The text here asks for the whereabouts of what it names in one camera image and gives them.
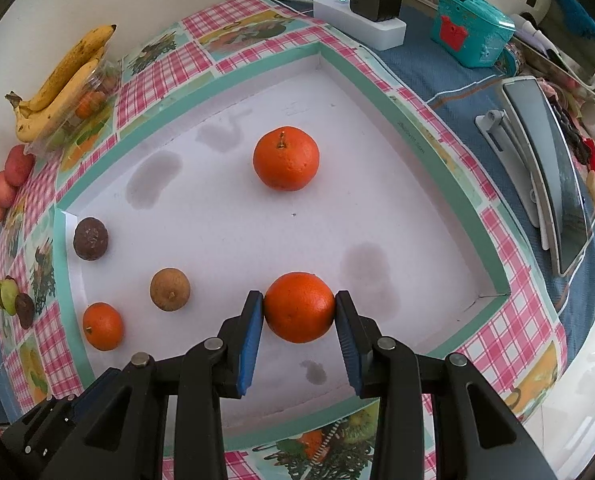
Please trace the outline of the dark brown pear-shaped avocado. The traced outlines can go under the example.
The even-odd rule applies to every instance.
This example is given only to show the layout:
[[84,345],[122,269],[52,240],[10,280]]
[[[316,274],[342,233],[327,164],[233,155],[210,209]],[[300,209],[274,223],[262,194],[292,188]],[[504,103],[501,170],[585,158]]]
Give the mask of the dark brown pear-shaped avocado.
[[25,292],[19,292],[16,300],[14,300],[14,308],[19,319],[20,326],[24,330],[28,330],[34,320],[35,304],[33,299]]

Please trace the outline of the green pear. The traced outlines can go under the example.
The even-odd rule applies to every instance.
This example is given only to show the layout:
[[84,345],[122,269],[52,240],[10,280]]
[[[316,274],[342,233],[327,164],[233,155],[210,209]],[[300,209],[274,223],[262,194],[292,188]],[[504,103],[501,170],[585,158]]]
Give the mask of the green pear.
[[14,278],[6,276],[0,280],[0,309],[10,316],[16,315],[16,299],[19,295],[19,287]]

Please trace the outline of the dark brown round avocado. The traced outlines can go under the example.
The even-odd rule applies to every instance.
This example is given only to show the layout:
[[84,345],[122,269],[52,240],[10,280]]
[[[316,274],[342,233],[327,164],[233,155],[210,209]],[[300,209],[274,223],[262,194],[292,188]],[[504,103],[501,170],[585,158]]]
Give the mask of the dark brown round avocado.
[[100,259],[107,251],[109,233],[106,226],[98,219],[84,218],[75,229],[73,248],[78,258],[86,261]]

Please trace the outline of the small orange tangerine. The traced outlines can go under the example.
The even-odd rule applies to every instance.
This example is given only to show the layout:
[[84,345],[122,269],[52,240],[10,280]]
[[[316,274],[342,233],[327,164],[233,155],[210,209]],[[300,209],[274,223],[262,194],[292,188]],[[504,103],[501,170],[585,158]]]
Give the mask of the small orange tangerine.
[[91,304],[83,314],[82,325],[88,343],[100,351],[118,348],[124,337],[122,316],[105,302]]

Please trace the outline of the brown kiwi fruit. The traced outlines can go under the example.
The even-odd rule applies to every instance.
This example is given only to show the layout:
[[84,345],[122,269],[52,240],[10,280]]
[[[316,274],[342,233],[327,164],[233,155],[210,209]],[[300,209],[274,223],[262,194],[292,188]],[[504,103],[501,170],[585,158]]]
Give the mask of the brown kiwi fruit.
[[150,297],[159,309],[172,312],[185,307],[191,296],[191,286],[182,271],[164,268],[153,275]]

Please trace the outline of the red apple middle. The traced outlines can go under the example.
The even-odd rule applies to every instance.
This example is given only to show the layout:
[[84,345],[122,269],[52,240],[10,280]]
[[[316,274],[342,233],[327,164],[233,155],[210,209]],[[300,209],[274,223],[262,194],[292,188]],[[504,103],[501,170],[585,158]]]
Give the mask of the red apple middle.
[[16,195],[17,189],[6,180],[5,173],[0,171],[0,207],[9,209]]

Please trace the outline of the clear plastic fruit box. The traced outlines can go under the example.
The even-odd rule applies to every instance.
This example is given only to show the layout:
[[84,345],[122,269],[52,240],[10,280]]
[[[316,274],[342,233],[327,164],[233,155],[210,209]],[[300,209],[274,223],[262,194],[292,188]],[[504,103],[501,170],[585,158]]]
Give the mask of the clear plastic fruit box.
[[119,89],[122,70],[119,62],[102,58],[85,92],[70,110],[66,120],[49,136],[25,143],[25,151],[36,157],[57,151],[70,140],[86,120],[92,118],[104,107],[107,100]]

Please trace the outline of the large orange with stem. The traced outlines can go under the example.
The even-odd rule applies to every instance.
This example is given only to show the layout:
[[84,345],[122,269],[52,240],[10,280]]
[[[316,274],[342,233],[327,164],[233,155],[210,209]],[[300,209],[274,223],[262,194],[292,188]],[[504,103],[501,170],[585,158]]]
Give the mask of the large orange with stem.
[[264,134],[252,157],[255,174],[276,191],[296,192],[309,185],[319,168],[319,147],[300,128],[283,126]]

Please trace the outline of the lower yellow banana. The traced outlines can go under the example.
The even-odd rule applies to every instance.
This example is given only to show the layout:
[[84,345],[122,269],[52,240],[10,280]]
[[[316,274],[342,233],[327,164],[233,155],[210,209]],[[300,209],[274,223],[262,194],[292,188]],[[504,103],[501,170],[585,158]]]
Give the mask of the lower yellow banana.
[[85,92],[92,74],[95,73],[105,47],[98,49],[94,55],[80,67],[71,79],[64,85],[52,101],[39,112],[32,112],[28,104],[17,93],[9,92],[5,99],[13,108],[16,116],[16,136],[22,143],[32,143],[36,139],[49,136],[55,132],[66,120],[70,110]]

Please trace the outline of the yellow banana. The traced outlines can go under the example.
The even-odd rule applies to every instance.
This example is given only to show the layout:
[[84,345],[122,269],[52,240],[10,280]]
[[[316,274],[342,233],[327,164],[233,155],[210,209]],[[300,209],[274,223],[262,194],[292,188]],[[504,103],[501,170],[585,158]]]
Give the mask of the yellow banana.
[[17,93],[9,92],[5,99],[13,108],[16,116],[16,136],[22,143],[32,143],[36,139],[49,136],[55,132],[66,120],[70,110],[85,92],[92,74],[95,73],[105,47],[98,49],[94,55],[80,67],[71,79],[64,85],[52,101],[39,112],[32,112],[28,104]]
[[58,96],[75,73],[88,62],[113,36],[115,24],[101,25],[90,30],[69,52],[62,58],[35,96],[22,101],[20,107],[25,113],[40,112]]

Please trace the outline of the white tray teal rim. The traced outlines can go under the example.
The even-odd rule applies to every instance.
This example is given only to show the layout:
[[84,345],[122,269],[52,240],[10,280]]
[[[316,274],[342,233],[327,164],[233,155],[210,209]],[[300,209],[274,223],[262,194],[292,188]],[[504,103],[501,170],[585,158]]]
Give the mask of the white tray teal rim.
[[[253,169],[258,140],[300,128],[316,176],[276,191]],[[91,384],[133,354],[181,356],[240,313],[252,290],[303,271],[346,290],[359,313],[413,351],[446,356],[509,298],[489,199],[398,94],[324,44],[278,53],[194,88],[141,120],[56,207],[58,303],[78,375]],[[78,258],[78,222],[107,228],[106,253]],[[156,272],[190,282],[185,307],[153,304]],[[100,351],[82,317],[119,312],[124,337]]]

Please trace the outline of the blue underlying tablecloth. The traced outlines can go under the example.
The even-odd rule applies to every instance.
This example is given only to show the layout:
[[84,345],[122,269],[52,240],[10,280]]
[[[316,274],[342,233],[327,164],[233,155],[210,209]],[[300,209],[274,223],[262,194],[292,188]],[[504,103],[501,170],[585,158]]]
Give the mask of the blue underlying tablecloth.
[[179,38],[177,46],[156,58],[141,74],[126,76],[118,111],[104,122],[101,140],[84,160],[64,179],[58,178],[54,162],[43,164],[22,188],[17,226],[0,229],[0,276],[7,272],[17,278],[28,276],[28,265],[20,255],[10,255],[9,248],[28,248],[33,221],[49,217],[52,205],[141,120],[181,98],[195,84],[266,60],[274,53],[325,39],[339,47],[379,88],[397,90],[404,101],[432,122],[445,150],[454,153],[482,183],[489,199],[486,217],[499,235],[503,260],[512,266],[513,292],[503,309],[465,341],[477,366],[493,377],[501,390],[509,391],[533,365],[549,337],[558,341],[562,362],[572,363],[595,322],[595,229],[575,277],[554,276],[510,178],[474,123],[476,113],[499,103],[494,93],[501,79],[499,71],[469,70],[458,64],[430,39],[430,18],[409,8],[403,12],[410,26],[407,40],[401,47],[381,53],[353,46],[296,9],[289,9],[288,15],[302,23],[298,32],[238,49],[225,62],[214,62],[202,52],[203,34],[243,21],[271,5],[270,0],[225,0],[173,23],[172,31]]

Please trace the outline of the upper yellow banana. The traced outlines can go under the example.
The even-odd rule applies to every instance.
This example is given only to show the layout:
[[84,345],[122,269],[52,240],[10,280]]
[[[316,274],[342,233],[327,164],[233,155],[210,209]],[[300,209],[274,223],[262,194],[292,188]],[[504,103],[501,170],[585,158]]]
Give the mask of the upper yellow banana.
[[35,96],[22,101],[20,107],[25,113],[40,112],[58,96],[75,73],[88,62],[113,36],[115,24],[101,25],[90,30],[69,52],[62,58]]

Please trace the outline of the teal plastic box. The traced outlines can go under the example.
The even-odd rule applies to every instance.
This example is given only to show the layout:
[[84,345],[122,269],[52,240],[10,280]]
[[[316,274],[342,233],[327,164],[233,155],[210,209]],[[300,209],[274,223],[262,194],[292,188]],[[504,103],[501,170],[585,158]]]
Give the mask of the teal plastic box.
[[439,0],[431,39],[468,68],[491,67],[515,31],[486,0]]

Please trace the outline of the white power strip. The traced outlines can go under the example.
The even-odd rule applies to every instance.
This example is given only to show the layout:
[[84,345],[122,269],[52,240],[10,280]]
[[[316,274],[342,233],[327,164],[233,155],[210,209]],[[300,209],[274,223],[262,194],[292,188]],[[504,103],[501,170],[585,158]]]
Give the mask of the white power strip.
[[340,29],[373,50],[385,51],[404,44],[407,24],[398,18],[382,22],[373,22],[354,13],[349,4],[351,0],[313,0],[313,14],[317,20],[324,21]]

